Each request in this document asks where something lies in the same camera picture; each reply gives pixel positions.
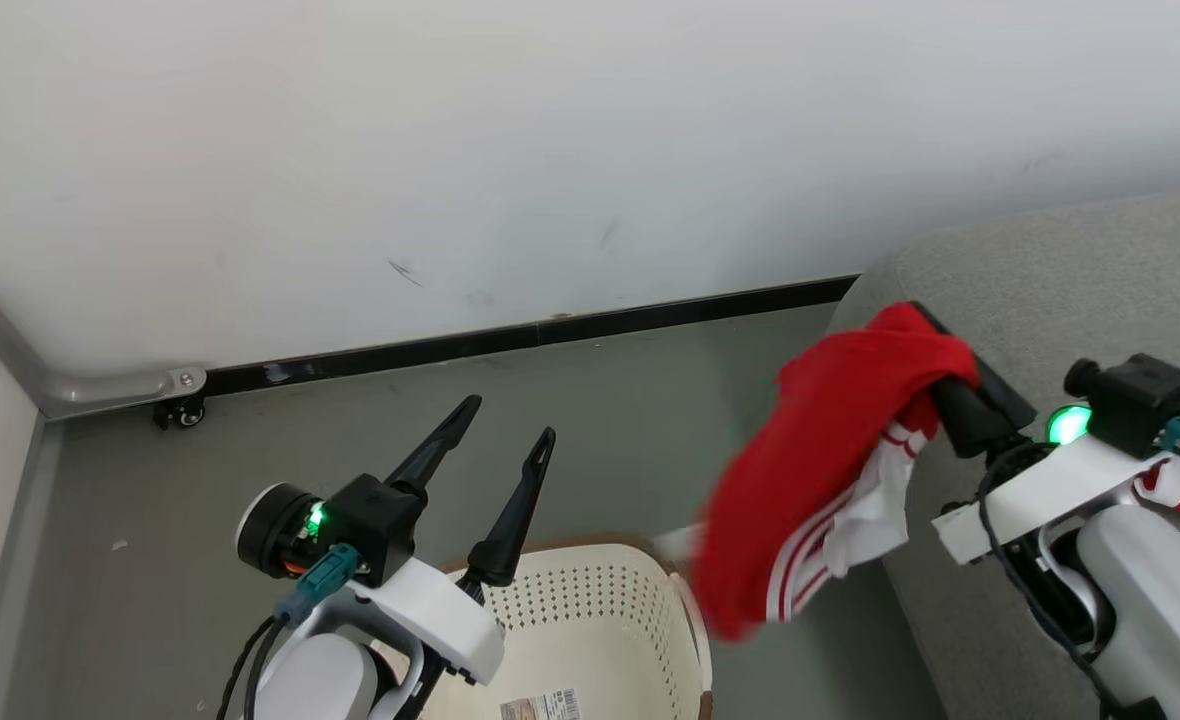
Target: gray floor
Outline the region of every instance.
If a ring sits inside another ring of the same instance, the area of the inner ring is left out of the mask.
[[[546,424],[559,440],[531,539],[691,523],[832,306],[214,398],[192,430],[146,410],[72,421],[42,532],[9,716],[211,716],[243,639],[284,591],[235,559],[247,503],[388,473],[468,393],[484,407],[431,484],[418,552],[489,529]],[[881,569],[805,618],[714,650],[719,716],[943,716]]]

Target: black baseboard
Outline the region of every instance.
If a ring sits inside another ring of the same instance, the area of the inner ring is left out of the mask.
[[[826,305],[840,300],[854,281],[856,275],[850,275],[843,279],[772,287],[767,290],[736,292],[732,295],[700,300],[632,307],[630,310],[542,320],[539,323],[512,325],[507,328],[463,333],[455,336],[366,347],[361,351],[294,356],[275,364],[211,369],[206,374],[202,393],[205,397],[230,395],[235,392],[376,373],[380,369],[442,364],[444,360],[457,360],[461,356],[490,355],[493,352],[523,351],[529,347],[666,328],[671,325],[701,323],[706,320],[788,310],[791,307]]]

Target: metal bracket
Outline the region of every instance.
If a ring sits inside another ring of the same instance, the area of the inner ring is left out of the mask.
[[[191,397],[203,388],[206,373],[198,366],[148,369],[105,378],[72,378],[42,364],[42,359],[8,316],[0,310],[0,360],[17,378],[26,395],[50,420],[101,413]]]

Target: label sticker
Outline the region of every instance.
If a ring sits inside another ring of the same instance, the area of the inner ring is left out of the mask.
[[[581,720],[577,692],[568,688],[509,701],[502,707],[502,720]]]

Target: basket handle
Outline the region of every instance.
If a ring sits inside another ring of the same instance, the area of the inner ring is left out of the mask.
[[[710,661],[710,635],[704,631],[704,620],[696,606],[696,596],[691,594],[691,588],[687,587],[687,580],[682,575],[671,572],[669,575],[674,589],[677,589],[678,597],[683,601],[683,613],[687,614],[687,626],[691,630],[691,643],[696,646],[696,662],[701,666],[701,692],[710,692],[714,685],[714,666]]]

